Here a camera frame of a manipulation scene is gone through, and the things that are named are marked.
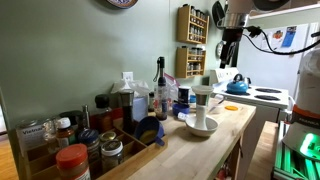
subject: blue kettle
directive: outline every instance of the blue kettle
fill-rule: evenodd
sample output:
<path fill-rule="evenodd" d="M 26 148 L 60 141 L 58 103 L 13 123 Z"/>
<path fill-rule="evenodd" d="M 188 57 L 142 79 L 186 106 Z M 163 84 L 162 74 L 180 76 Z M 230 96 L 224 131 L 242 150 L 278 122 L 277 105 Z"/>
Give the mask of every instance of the blue kettle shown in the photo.
<path fill-rule="evenodd" d="M 243 81 L 243 76 L 237 74 L 234 76 L 233 81 L 227 85 L 227 93 L 235 95 L 243 95 L 247 93 L 248 84 Z"/>

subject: wooden floor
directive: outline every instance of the wooden floor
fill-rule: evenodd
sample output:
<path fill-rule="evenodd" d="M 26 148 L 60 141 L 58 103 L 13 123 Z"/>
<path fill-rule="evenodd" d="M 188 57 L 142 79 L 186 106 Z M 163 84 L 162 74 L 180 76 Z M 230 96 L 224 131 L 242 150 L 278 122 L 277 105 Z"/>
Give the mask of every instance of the wooden floor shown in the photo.
<path fill-rule="evenodd" d="M 277 124 L 266 122 L 246 180 L 270 180 L 275 161 Z M 7 135 L 0 136 L 0 180 L 19 179 Z"/>

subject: butcher block counter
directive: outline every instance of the butcher block counter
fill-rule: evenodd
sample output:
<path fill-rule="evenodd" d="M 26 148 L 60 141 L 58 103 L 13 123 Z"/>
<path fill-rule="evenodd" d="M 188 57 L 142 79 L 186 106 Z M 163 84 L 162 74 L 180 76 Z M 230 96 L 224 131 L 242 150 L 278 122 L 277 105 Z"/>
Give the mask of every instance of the butcher block counter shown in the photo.
<path fill-rule="evenodd" d="M 167 120 L 162 121 L 168 136 L 167 149 L 129 179 L 214 179 L 231 152 L 235 154 L 233 161 L 237 162 L 240 137 L 254 116 L 256 107 L 229 101 L 222 104 L 239 109 L 224 109 L 220 114 L 208 113 L 207 116 L 219 124 L 210 138 L 192 135 L 186 129 L 185 122 L 168 116 Z"/>

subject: spice rack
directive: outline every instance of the spice rack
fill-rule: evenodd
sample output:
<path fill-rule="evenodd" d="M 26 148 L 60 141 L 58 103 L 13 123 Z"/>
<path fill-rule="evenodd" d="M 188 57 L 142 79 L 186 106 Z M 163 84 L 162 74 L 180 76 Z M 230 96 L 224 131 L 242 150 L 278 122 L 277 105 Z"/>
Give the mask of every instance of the spice rack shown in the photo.
<path fill-rule="evenodd" d="M 178 41 L 192 44 L 206 44 L 208 37 L 209 16 L 192 13 L 191 6 L 183 6 L 178 10 Z"/>
<path fill-rule="evenodd" d="M 195 53 L 189 48 L 177 48 L 176 78 L 204 75 L 206 51 Z"/>
<path fill-rule="evenodd" d="M 147 146 L 119 128 L 111 131 L 114 131 L 117 134 L 116 138 L 123 143 L 124 162 L 106 173 L 102 172 L 100 159 L 90 163 L 91 179 L 127 179 L 168 146 L 167 136 L 162 137 L 164 146 L 160 147 L 155 143 Z M 56 153 L 48 152 L 46 145 L 25 152 L 24 157 L 20 154 L 19 179 L 60 179 L 55 156 Z"/>

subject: red lid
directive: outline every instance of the red lid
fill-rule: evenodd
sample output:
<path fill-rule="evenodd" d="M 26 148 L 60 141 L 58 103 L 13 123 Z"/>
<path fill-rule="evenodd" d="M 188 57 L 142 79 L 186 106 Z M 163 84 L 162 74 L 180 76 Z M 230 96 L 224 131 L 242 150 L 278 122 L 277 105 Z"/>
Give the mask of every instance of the red lid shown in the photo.
<path fill-rule="evenodd" d="M 87 157 L 87 146 L 74 144 L 60 150 L 56 155 L 56 161 L 58 167 L 68 169 L 81 164 Z"/>

